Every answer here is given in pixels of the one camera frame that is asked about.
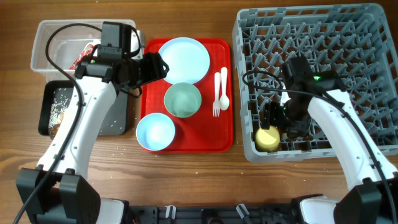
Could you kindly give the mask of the yellow plastic cup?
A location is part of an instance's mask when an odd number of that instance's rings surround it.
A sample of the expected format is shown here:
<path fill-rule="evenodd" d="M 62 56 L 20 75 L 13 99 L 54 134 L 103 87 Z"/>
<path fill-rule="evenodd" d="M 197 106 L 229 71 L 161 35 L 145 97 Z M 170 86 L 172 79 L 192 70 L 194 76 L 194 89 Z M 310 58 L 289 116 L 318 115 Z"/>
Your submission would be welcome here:
<path fill-rule="evenodd" d="M 280 133 L 279 130 L 270 126 L 269 129 L 258 129 L 254 142 L 256 145 L 256 150 L 260 152 L 272 152 L 276 151 L 280 143 Z"/>

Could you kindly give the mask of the white plastic spoon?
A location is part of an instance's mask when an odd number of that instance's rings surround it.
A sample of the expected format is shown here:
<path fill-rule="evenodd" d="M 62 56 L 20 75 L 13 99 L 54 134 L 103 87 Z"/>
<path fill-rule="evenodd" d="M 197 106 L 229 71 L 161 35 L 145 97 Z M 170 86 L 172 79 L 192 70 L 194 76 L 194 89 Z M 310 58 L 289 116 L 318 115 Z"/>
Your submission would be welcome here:
<path fill-rule="evenodd" d="M 228 81 L 228 69 L 226 67 L 221 68 L 221 110 L 225 111 L 229 107 L 229 98 L 226 95 L 226 86 Z"/>

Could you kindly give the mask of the red snack wrapper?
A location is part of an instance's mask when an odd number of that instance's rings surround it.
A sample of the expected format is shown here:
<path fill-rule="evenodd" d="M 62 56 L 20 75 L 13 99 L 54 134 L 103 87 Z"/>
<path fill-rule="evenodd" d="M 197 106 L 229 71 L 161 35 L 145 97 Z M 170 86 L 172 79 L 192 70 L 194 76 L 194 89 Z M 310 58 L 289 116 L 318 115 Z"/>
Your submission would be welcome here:
<path fill-rule="evenodd" d="M 86 46 L 82 50 L 81 54 L 78 56 L 78 58 L 75 60 L 75 62 L 71 65 L 70 70 L 75 70 L 76 66 L 82 60 L 82 58 L 84 56 L 90 55 L 92 53 L 94 46 L 95 45 L 93 42 L 86 44 Z"/>

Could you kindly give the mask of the white plastic fork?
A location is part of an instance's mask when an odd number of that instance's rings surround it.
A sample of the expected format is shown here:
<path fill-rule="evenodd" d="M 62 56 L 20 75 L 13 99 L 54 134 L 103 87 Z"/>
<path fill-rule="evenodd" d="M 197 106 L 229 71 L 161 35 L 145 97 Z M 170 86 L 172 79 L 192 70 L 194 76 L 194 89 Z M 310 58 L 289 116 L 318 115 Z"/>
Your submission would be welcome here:
<path fill-rule="evenodd" d="M 214 75 L 214 89 L 215 89 L 215 100 L 213 102 L 213 116 L 218 117 L 221 111 L 221 103 L 220 103 L 220 85 L 221 85 L 221 73 L 216 72 Z"/>

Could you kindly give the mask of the green bowl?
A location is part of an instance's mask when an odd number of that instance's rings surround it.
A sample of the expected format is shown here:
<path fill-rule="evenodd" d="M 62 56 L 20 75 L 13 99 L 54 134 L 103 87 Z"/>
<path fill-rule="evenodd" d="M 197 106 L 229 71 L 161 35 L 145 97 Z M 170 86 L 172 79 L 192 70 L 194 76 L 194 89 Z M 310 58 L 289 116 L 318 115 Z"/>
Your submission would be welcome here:
<path fill-rule="evenodd" d="M 194 115 L 201 106 L 202 97 L 199 89 L 190 83 L 172 85 L 164 96 L 166 110 L 178 118 Z"/>

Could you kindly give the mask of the light blue plate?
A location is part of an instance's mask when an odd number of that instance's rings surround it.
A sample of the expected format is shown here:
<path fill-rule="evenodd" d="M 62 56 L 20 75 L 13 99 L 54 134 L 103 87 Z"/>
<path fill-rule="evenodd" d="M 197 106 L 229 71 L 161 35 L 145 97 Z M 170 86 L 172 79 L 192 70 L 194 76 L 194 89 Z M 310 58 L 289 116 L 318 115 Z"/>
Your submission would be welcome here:
<path fill-rule="evenodd" d="M 178 37 L 167 41 L 159 49 L 169 66 L 164 78 L 169 84 L 195 84 L 202 80 L 210 68 L 210 55 L 205 46 L 192 38 Z"/>

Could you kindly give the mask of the light blue bowl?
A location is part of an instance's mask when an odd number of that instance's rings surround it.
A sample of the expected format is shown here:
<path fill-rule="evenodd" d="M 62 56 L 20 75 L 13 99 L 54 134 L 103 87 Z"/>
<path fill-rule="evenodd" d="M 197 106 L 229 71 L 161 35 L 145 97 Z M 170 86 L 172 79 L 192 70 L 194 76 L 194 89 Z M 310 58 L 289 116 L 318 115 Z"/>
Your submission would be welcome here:
<path fill-rule="evenodd" d="M 161 151 L 175 137 L 174 122 L 165 114 L 151 113 L 144 116 L 136 128 L 138 143 L 149 151 Z"/>

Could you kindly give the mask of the food scraps and rice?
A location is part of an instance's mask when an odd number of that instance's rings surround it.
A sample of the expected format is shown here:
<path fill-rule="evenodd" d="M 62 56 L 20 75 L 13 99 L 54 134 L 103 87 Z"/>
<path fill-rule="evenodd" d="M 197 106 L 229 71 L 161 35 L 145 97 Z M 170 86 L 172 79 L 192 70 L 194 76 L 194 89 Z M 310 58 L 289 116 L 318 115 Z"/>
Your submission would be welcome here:
<path fill-rule="evenodd" d="M 55 138 L 64 113 L 68 108 L 73 93 L 73 88 L 56 88 L 51 101 L 48 131 L 51 139 Z"/>

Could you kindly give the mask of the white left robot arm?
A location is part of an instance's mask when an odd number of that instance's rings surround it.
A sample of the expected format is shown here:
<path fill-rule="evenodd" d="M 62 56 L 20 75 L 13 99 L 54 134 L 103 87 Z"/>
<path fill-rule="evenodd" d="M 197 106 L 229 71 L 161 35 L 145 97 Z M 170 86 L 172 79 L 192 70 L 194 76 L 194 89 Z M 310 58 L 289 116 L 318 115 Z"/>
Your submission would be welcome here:
<path fill-rule="evenodd" d="M 17 177 L 19 214 L 31 223 L 137 222 L 128 201 L 103 198 L 88 183 L 88 165 L 117 96 L 165 78 L 169 67 L 160 54 L 131 48 L 133 26 L 106 21 L 99 31 L 100 43 L 69 77 L 73 94 L 51 145 L 34 169 L 23 168 Z"/>

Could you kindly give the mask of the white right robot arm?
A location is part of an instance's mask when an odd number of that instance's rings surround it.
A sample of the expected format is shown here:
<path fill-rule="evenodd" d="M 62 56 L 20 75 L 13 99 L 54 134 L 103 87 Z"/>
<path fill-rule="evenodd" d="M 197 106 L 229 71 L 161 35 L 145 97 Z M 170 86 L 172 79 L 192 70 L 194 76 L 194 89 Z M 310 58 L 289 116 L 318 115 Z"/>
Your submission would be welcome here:
<path fill-rule="evenodd" d="M 315 73 L 305 57 L 282 64 L 289 99 L 266 106 L 262 128 L 288 137 L 307 134 L 315 121 L 334 150 L 349 192 L 341 200 L 308 196 L 297 201 L 301 223 L 397 223 L 397 168 L 380 152 L 358 118 L 346 86 L 334 71 Z"/>

